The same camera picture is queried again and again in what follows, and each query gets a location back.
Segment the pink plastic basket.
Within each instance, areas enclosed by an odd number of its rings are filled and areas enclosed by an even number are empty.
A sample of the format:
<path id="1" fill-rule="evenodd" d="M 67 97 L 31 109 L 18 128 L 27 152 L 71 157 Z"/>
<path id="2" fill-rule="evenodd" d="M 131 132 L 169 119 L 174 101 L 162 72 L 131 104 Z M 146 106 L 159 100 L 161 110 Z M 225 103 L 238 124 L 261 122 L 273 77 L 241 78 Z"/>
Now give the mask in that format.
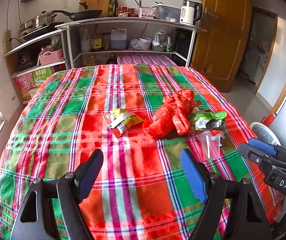
<path id="1" fill-rule="evenodd" d="M 61 62 L 63 59 L 63 49 L 55 51 L 41 51 L 38 55 L 38 59 L 42 66 Z"/>

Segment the black frying pan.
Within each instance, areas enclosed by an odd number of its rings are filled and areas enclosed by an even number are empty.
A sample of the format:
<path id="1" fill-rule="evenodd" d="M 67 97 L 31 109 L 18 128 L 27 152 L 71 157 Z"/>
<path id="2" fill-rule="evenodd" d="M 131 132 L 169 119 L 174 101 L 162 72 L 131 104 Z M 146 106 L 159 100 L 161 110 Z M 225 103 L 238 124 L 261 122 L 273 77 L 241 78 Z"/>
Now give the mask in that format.
<path id="1" fill-rule="evenodd" d="M 65 16 L 68 16 L 72 21 L 80 21 L 80 20 L 87 20 L 87 19 L 92 19 L 92 18 L 98 18 L 102 10 L 89 10 L 88 5 L 86 2 L 80 3 L 80 5 L 83 7 L 83 10 L 76 11 L 76 12 L 67 12 L 64 10 L 52 10 L 51 14 L 57 14 L 57 13 L 62 13 Z"/>

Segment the red plastic bag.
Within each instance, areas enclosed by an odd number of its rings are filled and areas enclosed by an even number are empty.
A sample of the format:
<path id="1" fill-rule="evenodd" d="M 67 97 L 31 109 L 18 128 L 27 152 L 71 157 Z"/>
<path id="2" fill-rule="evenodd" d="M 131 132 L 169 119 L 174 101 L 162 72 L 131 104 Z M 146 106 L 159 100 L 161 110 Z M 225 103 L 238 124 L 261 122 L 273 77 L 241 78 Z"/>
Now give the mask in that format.
<path id="1" fill-rule="evenodd" d="M 163 97 L 163 104 L 157 109 L 151 120 L 143 123 L 143 131 L 153 139 L 161 139 L 170 133 L 184 135 L 190 131 L 188 120 L 192 111 L 201 105 L 195 100 L 194 91 L 181 89 L 171 95 Z"/>

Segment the white round trash bin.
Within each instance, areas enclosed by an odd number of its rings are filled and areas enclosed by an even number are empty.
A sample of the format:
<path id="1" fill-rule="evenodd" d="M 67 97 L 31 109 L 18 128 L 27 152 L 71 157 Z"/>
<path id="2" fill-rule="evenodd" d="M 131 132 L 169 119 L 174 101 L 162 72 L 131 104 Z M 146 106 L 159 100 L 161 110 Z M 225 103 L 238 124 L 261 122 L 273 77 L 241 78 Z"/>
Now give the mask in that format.
<path id="1" fill-rule="evenodd" d="M 249 127 L 259 140 L 272 145 L 281 145 L 274 132 L 266 125 L 260 122 L 252 122 Z"/>

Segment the white metal kitchen shelf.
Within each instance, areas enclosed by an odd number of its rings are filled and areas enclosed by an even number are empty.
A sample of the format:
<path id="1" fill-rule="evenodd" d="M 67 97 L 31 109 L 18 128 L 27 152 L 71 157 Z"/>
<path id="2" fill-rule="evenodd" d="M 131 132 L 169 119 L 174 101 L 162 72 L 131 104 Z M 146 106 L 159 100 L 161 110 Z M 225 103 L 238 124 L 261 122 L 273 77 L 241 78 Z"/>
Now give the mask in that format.
<path id="1" fill-rule="evenodd" d="M 186 66 L 191 62 L 196 25 L 153 18 L 94 18 L 53 23 L 4 58 L 23 103 L 54 72 L 112 63 Z"/>

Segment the clear oil jug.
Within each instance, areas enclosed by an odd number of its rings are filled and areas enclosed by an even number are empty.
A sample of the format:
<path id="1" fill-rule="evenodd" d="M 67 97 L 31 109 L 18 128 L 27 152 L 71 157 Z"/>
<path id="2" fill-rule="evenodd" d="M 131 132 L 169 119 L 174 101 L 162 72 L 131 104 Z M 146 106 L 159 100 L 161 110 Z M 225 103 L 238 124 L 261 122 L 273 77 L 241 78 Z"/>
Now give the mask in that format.
<path id="1" fill-rule="evenodd" d="M 110 47 L 113 50 L 125 50 L 127 47 L 127 29 L 112 29 Z"/>

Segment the green snack wrapper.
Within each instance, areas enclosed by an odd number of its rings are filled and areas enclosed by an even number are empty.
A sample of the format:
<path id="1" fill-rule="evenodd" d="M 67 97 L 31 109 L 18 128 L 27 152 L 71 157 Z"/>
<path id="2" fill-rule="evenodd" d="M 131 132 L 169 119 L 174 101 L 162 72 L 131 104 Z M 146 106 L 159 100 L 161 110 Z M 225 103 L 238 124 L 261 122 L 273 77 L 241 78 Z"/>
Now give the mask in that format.
<path id="1" fill-rule="evenodd" d="M 226 112 L 197 111 L 189 116 L 189 123 L 194 131 L 215 130 L 224 124 L 226 117 Z"/>

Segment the colourful food carton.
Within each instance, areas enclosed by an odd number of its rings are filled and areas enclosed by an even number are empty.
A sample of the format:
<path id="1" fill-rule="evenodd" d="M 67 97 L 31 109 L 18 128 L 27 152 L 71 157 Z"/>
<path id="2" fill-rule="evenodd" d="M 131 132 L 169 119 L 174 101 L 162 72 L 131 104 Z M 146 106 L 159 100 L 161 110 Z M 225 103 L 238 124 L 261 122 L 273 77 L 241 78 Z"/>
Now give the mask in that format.
<path id="1" fill-rule="evenodd" d="M 48 67 L 23 74 L 15 78 L 18 89 L 21 92 L 23 100 L 30 100 L 46 81 L 48 77 L 54 74 L 55 68 Z"/>

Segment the red green plaid tablecloth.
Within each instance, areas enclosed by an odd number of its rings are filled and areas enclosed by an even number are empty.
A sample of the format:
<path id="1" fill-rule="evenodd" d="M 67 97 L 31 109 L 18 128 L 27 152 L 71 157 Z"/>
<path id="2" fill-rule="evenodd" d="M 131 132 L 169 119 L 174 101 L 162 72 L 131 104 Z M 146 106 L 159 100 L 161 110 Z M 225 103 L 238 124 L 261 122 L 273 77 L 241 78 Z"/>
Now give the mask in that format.
<path id="1" fill-rule="evenodd" d="M 197 71 L 156 65 L 101 65 L 57 72 L 28 103 L 0 159 L 0 235 L 9 239 L 22 201 L 35 178 L 57 179 L 103 152 L 97 181 L 81 205 L 96 239 L 186 239 L 202 211 L 179 161 L 189 148 L 203 160 L 199 141 L 190 134 L 154 140 L 141 125 L 117 138 L 103 120 L 114 108 L 151 118 L 163 97 L 194 91 L 204 111 L 227 114 L 221 156 L 207 161 L 211 172 L 253 183 L 268 219 L 274 192 L 258 167 L 237 147 L 253 137 L 235 107 Z"/>

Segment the dark sauce bottle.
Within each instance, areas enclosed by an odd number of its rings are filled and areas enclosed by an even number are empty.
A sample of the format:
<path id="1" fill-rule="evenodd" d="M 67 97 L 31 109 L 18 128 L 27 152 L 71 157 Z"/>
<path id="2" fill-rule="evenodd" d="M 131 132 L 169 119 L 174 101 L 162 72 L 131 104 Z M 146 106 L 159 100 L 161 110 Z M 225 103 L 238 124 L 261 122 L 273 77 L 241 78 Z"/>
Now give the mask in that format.
<path id="1" fill-rule="evenodd" d="M 119 9 L 118 0 L 114 0 L 114 3 L 113 3 L 113 17 L 118 17 L 118 9 Z"/>

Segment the steel steamer pot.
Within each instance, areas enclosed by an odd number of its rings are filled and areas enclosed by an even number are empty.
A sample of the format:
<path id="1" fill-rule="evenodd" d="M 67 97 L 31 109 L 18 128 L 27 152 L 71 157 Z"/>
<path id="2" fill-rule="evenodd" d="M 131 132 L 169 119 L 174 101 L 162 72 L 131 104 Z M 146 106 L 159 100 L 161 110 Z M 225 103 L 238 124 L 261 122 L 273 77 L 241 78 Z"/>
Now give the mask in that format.
<path id="1" fill-rule="evenodd" d="M 45 27 L 55 22 L 56 16 L 57 14 L 54 12 L 42 11 L 40 14 L 38 14 L 34 18 L 21 24 L 20 35 L 25 36 L 36 29 Z"/>

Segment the clear lidded container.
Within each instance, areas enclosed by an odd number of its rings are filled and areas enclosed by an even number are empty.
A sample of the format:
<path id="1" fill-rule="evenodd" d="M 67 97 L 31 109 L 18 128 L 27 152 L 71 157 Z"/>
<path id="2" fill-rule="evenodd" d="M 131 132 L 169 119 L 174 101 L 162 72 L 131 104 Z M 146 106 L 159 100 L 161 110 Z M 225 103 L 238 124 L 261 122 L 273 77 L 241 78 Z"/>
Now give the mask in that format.
<path id="1" fill-rule="evenodd" d="M 180 21 L 181 9 L 179 7 L 157 4 L 153 8 L 155 9 L 155 17 L 159 20 L 177 23 Z"/>

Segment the brown wooden door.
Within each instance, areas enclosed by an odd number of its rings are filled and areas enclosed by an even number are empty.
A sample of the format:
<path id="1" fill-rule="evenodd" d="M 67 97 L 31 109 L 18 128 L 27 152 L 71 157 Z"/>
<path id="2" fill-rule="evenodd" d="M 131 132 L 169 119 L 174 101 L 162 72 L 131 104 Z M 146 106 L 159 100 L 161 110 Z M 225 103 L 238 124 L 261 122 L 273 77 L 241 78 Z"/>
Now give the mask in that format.
<path id="1" fill-rule="evenodd" d="M 251 0 L 203 0 L 191 67 L 227 93 L 240 66 L 251 22 Z"/>

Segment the pink utensil holder box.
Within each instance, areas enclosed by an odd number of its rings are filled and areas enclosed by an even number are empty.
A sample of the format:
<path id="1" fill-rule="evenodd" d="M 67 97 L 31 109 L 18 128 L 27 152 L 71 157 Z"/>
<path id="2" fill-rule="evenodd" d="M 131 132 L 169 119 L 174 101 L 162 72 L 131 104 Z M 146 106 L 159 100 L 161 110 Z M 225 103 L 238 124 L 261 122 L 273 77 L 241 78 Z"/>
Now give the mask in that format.
<path id="1" fill-rule="evenodd" d="M 139 8 L 139 18 L 154 18 L 156 16 L 156 9 L 150 7 Z"/>

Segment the yellow snack wrapper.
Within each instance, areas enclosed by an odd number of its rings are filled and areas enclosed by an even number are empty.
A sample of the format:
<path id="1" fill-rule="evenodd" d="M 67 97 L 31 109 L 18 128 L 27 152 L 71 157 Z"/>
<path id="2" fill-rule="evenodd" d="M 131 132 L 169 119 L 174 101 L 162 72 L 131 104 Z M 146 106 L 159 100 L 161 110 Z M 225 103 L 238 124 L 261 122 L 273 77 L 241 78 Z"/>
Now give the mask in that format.
<path id="1" fill-rule="evenodd" d="M 122 137 L 132 126 L 144 122 L 141 117 L 122 108 L 114 108 L 104 113 L 103 120 L 117 138 Z"/>

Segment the yellow label oil bottle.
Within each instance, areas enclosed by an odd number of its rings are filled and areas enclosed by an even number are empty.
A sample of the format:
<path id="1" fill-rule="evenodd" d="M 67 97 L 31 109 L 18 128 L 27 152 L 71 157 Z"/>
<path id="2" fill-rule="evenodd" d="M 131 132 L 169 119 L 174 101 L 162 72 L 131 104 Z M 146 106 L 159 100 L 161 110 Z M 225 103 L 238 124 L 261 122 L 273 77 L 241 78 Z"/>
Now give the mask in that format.
<path id="1" fill-rule="evenodd" d="M 95 24 L 94 31 L 91 36 L 90 46 L 91 51 L 100 51 L 102 49 L 102 37 L 98 24 Z"/>

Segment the white electric kettle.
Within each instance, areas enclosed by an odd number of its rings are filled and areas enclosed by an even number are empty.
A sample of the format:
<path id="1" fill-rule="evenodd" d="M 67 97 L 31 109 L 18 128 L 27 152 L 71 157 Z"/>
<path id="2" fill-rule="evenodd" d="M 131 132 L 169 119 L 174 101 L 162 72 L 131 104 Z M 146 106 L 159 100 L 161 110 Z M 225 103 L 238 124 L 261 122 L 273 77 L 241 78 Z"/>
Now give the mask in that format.
<path id="1" fill-rule="evenodd" d="M 189 0 L 183 1 L 183 6 L 180 10 L 180 23 L 193 24 L 202 18 L 203 6 L 199 2 Z"/>

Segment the pink lid storage box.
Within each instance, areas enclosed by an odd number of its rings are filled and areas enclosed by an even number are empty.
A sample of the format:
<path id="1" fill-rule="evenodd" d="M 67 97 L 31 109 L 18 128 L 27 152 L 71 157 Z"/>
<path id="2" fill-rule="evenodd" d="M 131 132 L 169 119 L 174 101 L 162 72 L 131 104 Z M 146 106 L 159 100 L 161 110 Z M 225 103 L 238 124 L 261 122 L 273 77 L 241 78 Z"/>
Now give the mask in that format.
<path id="1" fill-rule="evenodd" d="M 160 54 L 123 54 L 117 58 L 118 64 L 147 64 L 176 67 L 169 57 Z"/>

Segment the wall power socket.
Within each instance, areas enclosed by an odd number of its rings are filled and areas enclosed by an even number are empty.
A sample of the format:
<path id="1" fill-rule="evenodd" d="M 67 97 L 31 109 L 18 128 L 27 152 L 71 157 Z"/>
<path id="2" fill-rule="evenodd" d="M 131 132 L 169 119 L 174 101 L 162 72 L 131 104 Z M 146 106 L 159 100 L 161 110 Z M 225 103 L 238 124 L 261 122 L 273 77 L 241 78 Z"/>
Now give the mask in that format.
<path id="1" fill-rule="evenodd" d="M 11 30 L 5 31 L 3 34 L 3 50 L 5 54 L 12 49 L 11 38 Z"/>

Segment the clear plastic cup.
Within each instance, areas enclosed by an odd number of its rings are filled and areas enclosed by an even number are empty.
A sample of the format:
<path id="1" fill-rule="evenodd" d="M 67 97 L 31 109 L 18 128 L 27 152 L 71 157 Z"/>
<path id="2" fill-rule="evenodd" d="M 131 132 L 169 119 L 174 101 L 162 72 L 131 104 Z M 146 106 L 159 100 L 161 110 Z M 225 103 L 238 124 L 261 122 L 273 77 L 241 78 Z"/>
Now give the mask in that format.
<path id="1" fill-rule="evenodd" d="M 221 137 L 222 131 L 208 130 L 197 135 L 197 139 L 202 149 L 202 160 L 210 161 L 221 156 Z"/>

